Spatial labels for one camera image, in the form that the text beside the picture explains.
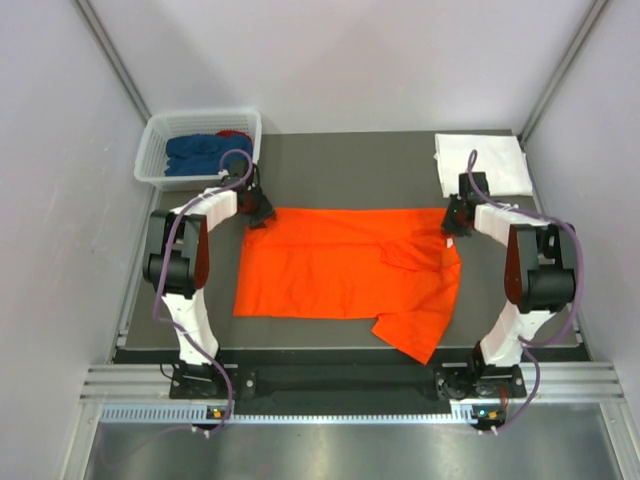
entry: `orange shirt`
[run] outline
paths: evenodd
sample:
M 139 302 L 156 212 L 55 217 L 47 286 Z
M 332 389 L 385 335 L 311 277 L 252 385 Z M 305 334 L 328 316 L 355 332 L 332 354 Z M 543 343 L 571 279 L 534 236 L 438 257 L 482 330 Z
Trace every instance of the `orange shirt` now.
M 375 335 L 427 363 L 460 281 L 444 212 L 277 208 L 245 234 L 234 315 L 376 317 Z

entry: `gray table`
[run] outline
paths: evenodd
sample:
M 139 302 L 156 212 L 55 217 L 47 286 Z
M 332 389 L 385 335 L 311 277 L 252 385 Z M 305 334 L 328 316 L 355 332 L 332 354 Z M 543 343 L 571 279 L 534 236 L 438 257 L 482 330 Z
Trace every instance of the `gray table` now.
M 262 139 L 260 168 L 264 191 L 275 206 L 379 209 L 445 207 L 438 180 L 433 132 L 272 135 Z M 186 203 L 194 192 L 165 193 L 162 208 Z M 510 198 L 534 207 L 531 198 Z M 375 320 L 234 318 L 233 303 L 243 235 L 240 217 L 210 235 L 211 273 L 206 304 L 212 329 L 225 348 L 388 347 L 371 333 Z M 474 345 L 494 325 L 505 303 L 505 249 L 476 234 L 456 240 L 462 278 L 455 314 L 441 347 Z M 174 331 L 153 322 L 153 288 L 142 283 L 126 346 L 176 348 Z M 539 332 L 558 330 L 561 312 Z M 576 345 L 570 332 L 563 345 Z

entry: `white plastic basket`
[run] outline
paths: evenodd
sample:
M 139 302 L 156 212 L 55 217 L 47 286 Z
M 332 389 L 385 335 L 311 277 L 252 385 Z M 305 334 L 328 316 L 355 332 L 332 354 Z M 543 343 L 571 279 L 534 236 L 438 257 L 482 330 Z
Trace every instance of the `white plastic basket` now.
M 199 110 L 161 113 L 149 119 L 138 148 L 134 177 L 161 190 L 202 190 L 220 179 L 219 175 L 165 177 L 167 142 L 175 137 L 204 133 L 215 135 L 221 130 L 238 130 L 251 137 L 253 163 L 260 158 L 262 121 L 254 110 Z

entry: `folded white cloth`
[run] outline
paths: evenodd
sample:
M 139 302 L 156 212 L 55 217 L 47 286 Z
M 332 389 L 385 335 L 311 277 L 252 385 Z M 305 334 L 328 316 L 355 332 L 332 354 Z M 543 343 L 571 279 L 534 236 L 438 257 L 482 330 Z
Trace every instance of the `folded white cloth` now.
M 458 193 L 458 176 L 467 171 L 471 150 L 478 151 L 474 172 L 485 172 L 491 195 L 533 195 L 526 157 L 516 137 L 436 134 L 438 175 L 445 197 Z

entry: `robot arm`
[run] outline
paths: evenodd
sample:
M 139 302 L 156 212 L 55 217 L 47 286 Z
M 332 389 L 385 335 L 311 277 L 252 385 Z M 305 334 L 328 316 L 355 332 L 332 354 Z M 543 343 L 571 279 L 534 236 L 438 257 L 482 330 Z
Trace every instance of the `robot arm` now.
M 203 192 L 200 196 L 204 199 L 195 205 L 187 212 L 189 217 L 198 216 L 204 217 L 201 226 L 204 232 L 211 232 L 215 227 L 220 225 L 227 218 L 233 217 L 238 212 L 238 197 L 237 193 L 233 191 L 222 192 L 213 196 L 207 196 L 207 194 L 214 193 L 217 188 L 209 188 Z M 178 215 L 185 206 L 174 208 L 171 213 Z M 196 256 L 197 262 L 205 262 L 208 273 L 208 241 L 207 238 L 200 238 L 199 242 L 202 242 L 200 249 L 205 249 L 204 252 L 198 252 Z M 180 360 L 191 365 L 201 365 L 209 363 L 207 359 L 197 352 L 189 342 L 185 339 L 185 333 L 189 334 L 191 338 L 200 345 L 211 357 L 215 357 L 218 353 L 218 341 L 211 331 L 209 325 L 209 317 L 207 316 L 207 307 L 204 304 L 204 285 L 197 285 L 197 289 L 190 296 L 185 296 L 183 293 L 166 293 L 162 299 L 171 313 L 171 318 L 174 322 L 181 325 L 184 331 L 176 328 L 176 334 L 178 335 L 178 341 L 180 344 Z
M 473 173 L 488 195 L 482 172 Z M 495 326 L 479 342 L 485 366 L 510 367 L 520 363 L 522 343 L 575 294 L 575 248 L 557 225 L 482 203 L 470 187 L 467 174 L 460 176 L 461 194 L 451 198 L 443 231 L 468 235 L 472 230 L 490 236 L 507 247 L 504 286 L 507 302 Z
M 223 185 L 235 183 L 246 173 L 244 160 L 232 162 L 229 175 L 223 179 Z M 216 340 L 204 303 L 203 288 L 209 275 L 208 233 L 227 218 L 237 213 L 248 216 L 251 228 L 261 227 L 264 221 L 275 214 L 269 200 L 259 186 L 259 173 L 254 167 L 247 183 L 235 190 L 222 191 L 210 188 L 199 195 L 201 200 L 190 208 L 178 227 L 176 241 L 167 266 L 167 277 L 162 292 L 162 300 L 171 313 L 180 344 L 180 360 L 186 365 L 201 367 L 210 362 L 185 338 L 188 334 L 212 358 L 218 353 Z M 151 214 L 145 246 L 143 277 L 158 289 L 163 269 L 167 238 L 171 226 L 179 213 L 192 204 L 170 211 L 156 210 Z

